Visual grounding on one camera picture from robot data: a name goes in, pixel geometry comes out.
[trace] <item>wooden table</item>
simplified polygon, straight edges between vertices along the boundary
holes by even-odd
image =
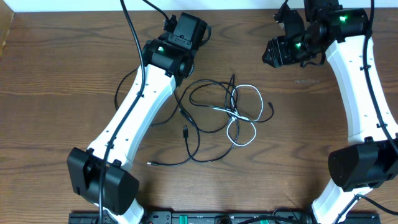
[[[168,12],[180,15],[181,12]],[[235,148],[222,161],[189,162],[180,167],[150,167],[147,161],[178,162],[187,157],[180,114],[149,128],[132,174],[141,186],[138,201],[194,211],[266,211],[281,206],[306,208],[330,179],[331,151],[347,146],[347,123],[336,78],[328,64],[306,69],[274,69],[261,56],[267,41],[282,30],[275,10],[192,11],[213,27],[211,40],[197,54],[195,73],[178,89],[202,78],[255,84],[275,116],[257,125],[257,138]],[[141,46],[162,33],[158,12],[132,12]],[[374,22],[375,58],[390,109],[398,119],[398,13],[378,9]],[[72,191],[66,159],[73,147],[85,149],[115,113],[113,96],[125,74],[139,64],[134,40],[122,12],[18,13],[0,60],[0,223],[66,223],[72,210],[96,210]],[[133,77],[122,87],[120,101]],[[223,92],[201,91],[203,102],[221,103]],[[239,106],[257,113],[258,98],[242,90]],[[224,113],[194,108],[183,101],[198,125],[213,129]],[[156,121],[166,118],[170,98]],[[196,147],[189,127],[191,148]],[[250,139],[241,125],[240,142]],[[225,152],[225,130],[202,134],[198,159]],[[398,210],[398,180],[369,197]],[[365,201],[356,210],[377,211],[383,223],[398,218]]]

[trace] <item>black wire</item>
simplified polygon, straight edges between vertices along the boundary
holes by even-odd
[[[300,67],[305,68],[307,65],[322,66],[325,63],[325,60],[326,60],[326,54],[322,52],[321,61],[319,63],[302,61],[300,62]]]
[[[347,206],[345,206],[345,208],[343,209],[343,211],[341,211],[338,215],[337,215],[337,219],[335,220],[334,224],[338,224],[338,221],[342,218],[342,216],[348,212],[348,210],[353,206],[354,203],[356,203],[359,200],[359,198],[354,197],[348,204]]]
[[[155,6],[154,4],[150,3],[148,0],[143,0],[146,4],[148,4],[150,7],[153,7],[154,9],[156,9],[158,12],[160,12],[165,18],[166,21],[169,21],[169,17],[166,15],[166,13],[159,9],[157,6]]]
[[[295,218],[297,221],[300,221],[299,218],[297,218],[296,214],[293,212],[293,210],[291,210],[291,209],[288,208],[288,207],[280,207],[280,208],[277,208],[277,209],[275,209],[274,212],[272,212],[272,215],[276,217],[276,213],[278,213],[279,210],[281,210],[281,209],[285,209],[285,210],[290,211],[290,212],[293,214],[294,218]]]
[[[201,132],[201,133],[211,134],[211,133],[216,133],[216,132],[221,131],[222,129],[224,129],[224,128],[228,125],[228,123],[231,122],[231,120],[232,120],[232,118],[233,118],[233,116],[234,116],[234,117],[236,118],[236,119],[235,119],[235,124],[236,124],[236,136],[235,136],[235,139],[233,140],[234,143],[231,144],[231,147],[230,147],[223,155],[218,156],[218,157],[216,157],[216,158],[214,158],[214,159],[208,159],[208,160],[198,160],[198,159],[195,159],[194,156],[195,156],[195,154],[196,154],[196,151],[194,152],[194,155],[192,155],[192,154],[190,154],[190,152],[189,152],[189,150],[188,150],[189,159],[188,159],[187,161],[180,162],[180,163],[177,163],[177,164],[163,164],[163,163],[159,163],[159,162],[149,162],[151,165],[153,165],[153,166],[169,166],[169,165],[170,165],[170,166],[178,166],[178,164],[179,164],[179,165],[182,165],[182,164],[188,162],[190,159],[193,160],[193,161],[195,161],[195,162],[199,162],[199,163],[207,163],[207,162],[218,161],[218,160],[224,158],[226,155],[228,155],[228,153],[231,152],[231,150],[232,150],[233,147],[235,146],[236,141],[238,140],[238,137],[239,137],[239,122],[238,122],[238,120],[242,120],[242,121],[245,121],[245,122],[253,122],[253,123],[263,123],[263,122],[266,122],[266,121],[270,120],[270,119],[273,117],[273,115],[274,115],[274,108],[273,108],[273,106],[272,106],[272,103],[268,102],[269,106],[271,107],[272,114],[271,114],[267,119],[265,119],[265,120],[263,120],[263,121],[248,121],[248,120],[245,120],[245,119],[241,119],[241,118],[235,116],[234,114],[229,114],[229,113],[226,112],[226,114],[227,114],[227,116],[228,116],[229,119],[227,120],[227,122],[225,122],[224,125],[222,125],[222,127],[217,128],[217,129],[215,129],[215,130],[211,130],[211,131],[203,130],[203,129],[199,128],[198,125],[197,125],[195,122],[192,122],[192,120],[193,120],[192,116],[190,116],[190,115],[187,116],[187,115],[186,115],[186,109],[183,107],[183,105],[182,105],[181,102],[182,102],[182,98],[185,96],[185,94],[186,94],[186,92],[187,92],[187,90],[188,90],[189,88],[191,88],[193,85],[196,85],[196,84],[199,84],[199,83],[205,83],[205,82],[208,82],[208,83],[206,83],[206,84],[204,84],[204,85],[200,85],[199,87],[196,87],[196,88],[193,89],[193,91],[190,93],[190,95],[189,95],[189,101],[190,101],[191,104],[193,104],[194,106],[202,106],[202,107],[207,107],[207,108],[214,108],[214,107],[221,108],[221,107],[215,106],[215,105],[200,105],[200,104],[194,103],[194,100],[193,100],[193,98],[192,98],[194,92],[196,92],[197,90],[199,90],[199,89],[201,89],[201,88],[204,88],[204,87],[206,87],[206,86],[218,85],[218,86],[222,87],[222,89],[224,89],[225,92],[226,92],[226,93],[225,93],[225,101],[224,101],[224,108],[223,108],[223,109],[225,109],[225,110],[230,110],[230,111],[235,111],[235,110],[237,111],[237,110],[238,110],[238,96],[239,96],[239,92],[238,92],[238,89],[236,89],[236,85],[235,85],[235,74],[233,74],[233,75],[231,76],[231,78],[230,78],[230,80],[229,80],[228,83],[227,83],[227,82],[217,82],[217,81],[214,81],[214,80],[197,80],[197,81],[191,83],[189,86],[187,86],[186,89],[184,89],[181,98],[178,98],[178,96],[177,96],[177,94],[176,94],[176,91],[174,91],[174,96],[175,96],[175,99],[176,99],[176,101],[177,101],[177,105],[176,105],[176,107],[174,108],[173,113],[172,113],[165,121],[159,122],[159,123],[154,123],[154,124],[151,124],[150,126],[151,126],[151,127],[154,127],[154,126],[159,126],[159,125],[162,125],[162,124],[167,123],[168,121],[170,121],[170,120],[173,118],[173,116],[174,116],[174,114],[176,113],[176,111],[178,110],[178,108],[180,108],[180,112],[181,112],[182,116],[183,116],[195,129],[197,128],[197,130],[199,130],[199,132]],[[232,88],[232,90],[234,90],[234,91],[236,92],[236,96],[233,96],[233,95],[232,95],[232,91],[229,90],[230,88]]]
[[[133,74],[135,71],[137,71],[138,68],[134,69],[133,71],[129,72],[119,83],[118,88],[116,89],[116,93],[114,94],[114,107],[116,108],[116,110],[119,109],[119,104],[118,104],[118,94],[119,94],[119,89],[122,85],[122,83],[124,82],[124,80],[130,76],[131,74]]]
[[[297,224],[301,224],[302,223],[300,221],[292,220],[292,219],[289,219],[289,218],[275,217],[275,216],[270,216],[270,215],[262,215],[260,217],[251,218],[249,220],[240,222],[238,224],[250,224],[250,223],[263,221],[263,220],[273,220],[273,221],[281,221],[281,222],[286,222],[286,223],[297,223]]]
[[[109,140],[108,145],[106,146],[105,155],[104,155],[104,158],[103,158],[103,163],[101,165],[101,173],[100,173],[100,177],[99,177],[99,199],[98,199],[99,224],[103,223],[104,178],[105,178],[105,168],[106,168],[106,163],[107,163],[107,160],[108,160],[109,152],[113,148],[113,141],[116,139],[116,136],[118,135],[118,132],[120,131],[120,129],[123,126],[124,122],[127,120],[127,118],[130,115],[132,109],[135,107],[135,105],[137,104],[138,100],[142,96],[142,93],[144,92],[145,80],[146,80],[145,79],[144,60],[142,59],[141,46],[139,44],[139,40],[138,40],[138,37],[137,37],[137,34],[136,34],[136,30],[134,29],[134,26],[133,26],[133,24],[131,22],[129,13],[128,13],[127,9],[126,9],[126,5],[124,4],[124,0],[120,0],[120,3],[122,5],[124,15],[126,16],[127,23],[129,24],[129,27],[131,29],[132,36],[134,37],[134,40],[136,42],[136,47],[137,47],[137,50],[138,50],[138,56],[139,56],[139,60],[141,62],[142,81],[141,81],[141,88],[140,88],[136,98],[132,102],[132,104],[131,104],[130,108],[127,110],[126,114],[123,116],[122,120],[120,120],[120,123],[118,124],[118,126],[114,130],[114,133],[112,134],[112,137]]]
[[[375,202],[374,200],[368,198],[368,197],[365,196],[365,195],[356,194],[355,197],[358,198],[358,199],[359,199],[359,198],[363,198],[363,199],[367,200],[369,203],[373,204],[373,205],[376,206],[377,208],[380,208],[383,212],[386,212],[386,213],[388,213],[388,214],[390,214],[390,215],[396,215],[396,216],[398,216],[398,212],[395,212],[395,211],[392,211],[392,210],[387,209],[386,207],[383,207],[382,205],[380,205],[379,203]]]
[[[199,47],[207,44],[207,42],[210,40],[210,37],[211,37],[211,26],[207,26],[206,29],[207,29],[207,38],[200,42]]]
[[[373,19],[374,19],[374,0],[371,0],[371,15],[370,15],[370,18],[369,18],[368,31],[367,31],[367,33],[365,35],[365,41],[364,41],[364,45],[363,45],[363,70],[365,72],[366,83],[368,84],[368,89],[369,89],[369,93],[370,93],[371,98],[372,98],[373,107],[374,107],[374,110],[376,111],[376,115],[377,115],[377,118],[378,118],[379,123],[380,123],[379,125],[380,125],[381,129],[383,130],[384,134],[386,135],[388,141],[390,142],[392,148],[395,150],[396,154],[398,155],[398,148],[397,148],[396,144],[394,143],[394,141],[392,140],[391,135],[390,135],[390,133],[388,132],[388,130],[386,128],[386,124],[383,121],[383,117],[381,115],[380,108],[379,108],[379,105],[377,103],[376,96],[374,95],[371,77],[369,75],[368,42],[369,42],[369,39],[372,36]]]

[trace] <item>black clamp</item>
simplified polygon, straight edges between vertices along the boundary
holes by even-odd
[[[367,66],[361,67],[360,69],[361,69],[361,71],[363,71],[364,69],[369,70],[371,67],[372,67],[372,65],[367,65]]]
[[[377,126],[377,128],[381,128],[381,127],[387,127],[388,126],[388,124],[386,124],[386,123],[384,123],[384,125],[383,126],[381,126],[379,123],[376,125]]]
[[[108,143],[106,143],[106,147],[110,144],[111,142],[108,141]],[[113,149],[114,144],[112,144],[112,146],[110,147],[111,149]]]

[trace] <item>green led light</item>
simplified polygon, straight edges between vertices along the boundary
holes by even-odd
[[[340,21],[341,21],[341,22],[345,22],[345,21],[346,21],[346,19],[347,19],[347,17],[346,17],[346,16],[340,16]]]

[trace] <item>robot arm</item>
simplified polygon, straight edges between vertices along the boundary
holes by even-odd
[[[127,97],[104,131],[86,151],[74,148],[67,159],[73,191],[98,204],[101,190],[104,209],[120,224],[137,224],[144,214],[136,200],[139,181],[128,172],[138,145],[162,104],[182,80],[192,74],[195,54],[210,38],[207,23],[184,12],[178,22],[173,15],[164,29],[166,32],[158,39],[148,41],[142,51],[146,66],[140,66],[138,73],[145,69],[146,80],[137,75]],[[207,29],[208,39],[202,40]],[[121,126],[109,152],[101,189],[101,165],[108,141],[136,100],[142,82],[145,83],[142,97]]]
[[[117,139],[114,141],[114,148],[117,148],[117,150],[112,150],[108,157],[108,162],[119,160],[121,162],[121,168],[124,170],[130,170],[132,168],[134,156],[136,155],[142,137],[144,137],[144,134],[159,108],[166,99],[173,94],[176,85],[174,76],[166,76],[166,71],[161,68],[148,65],[145,70],[147,80],[143,97],[137,102],[136,107],[125,121],[123,127],[119,131]],[[139,67],[137,71],[137,74],[140,73],[141,67]],[[141,82],[141,76],[137,75],[129,93],[113,116],[111,122],[97,139],[88,146],[88,149],[95,149],[93,152],[94,156],[98,158],[104,157],[106,145],[116,126],[134,101],[140,89]]]
[[[380,127],[377,127],[378,119],[373,105],[371,104],[371,97],[366,86],[366,80],[363,71],[360,67],[362,63],[362,49],[364,44],[364,36],[347,37],[345,42],[338,43],[335,41],[330,45],[326,51],[326,57],[329,61],[333,71],[335,72],[338,86],[343,99],[344,107],[348,122],[348,142],[350,145],[363,144],[365,139],[372,138],[373,141],[384,141],[386,136]],[[368,64],[371,66],[369,74],[372,80],[372,86],[376,95],[377,103],[382,111],[383,119],[388,124],[387,129],[391,136],[398,133],[398,126],[392,117],[386,99],[382,91],[382,87],[377,75],[376,64],[373,57],[373,41],[368,43]],[[372,159],[379,158],[378,154],[372,155]],[[361,167],[360,163],[356,164],[354,159],[345,162],[334,163],[336,159],[333,156],[330,158],[330,171],[332,177],[341,186],[342,183],[349,182],[353,179],[367,179],[367,171],[369,166],[373,166],[369,161],[367,167]],[[358,170],[351,173],[339,172],[338,169],[344,170],[347,166],[355,165]],[[384,177],[384,173],[372,174],[371,178],[366,182],[379,182]],[[367,186],[356,187],[349,191],[344,191],[343,188],[337,186],[333,179],[330,179],[325,190],[321,196],[312,203],[313,214],[318,223],[333,223],[338,217],[338,222],[345,220],[348,211],[355,205],[357,200],[354,200],[356,194],[367,194],[373,188]]]
[[[382,118],[391,136],[398,133],[382,91],[373,57],[373,42],[368,42],[368,65],[363,67],[363,46],[368,17],[363,9],[343,10],[338,0],[304,0],[309,25],[285,2],[275,20],[283,24],[285,36],[268,42],[262,59],[277,68],[307,62],[322,53],[329,61],[338,81],[348,121],[350,146],[329,156],[331,180],[312,203],[316,223],[338,223],[358,201],[356,194],[366,194],[398,174],[398,154],[386,140],[372,105],[363,69],[368,69]]]

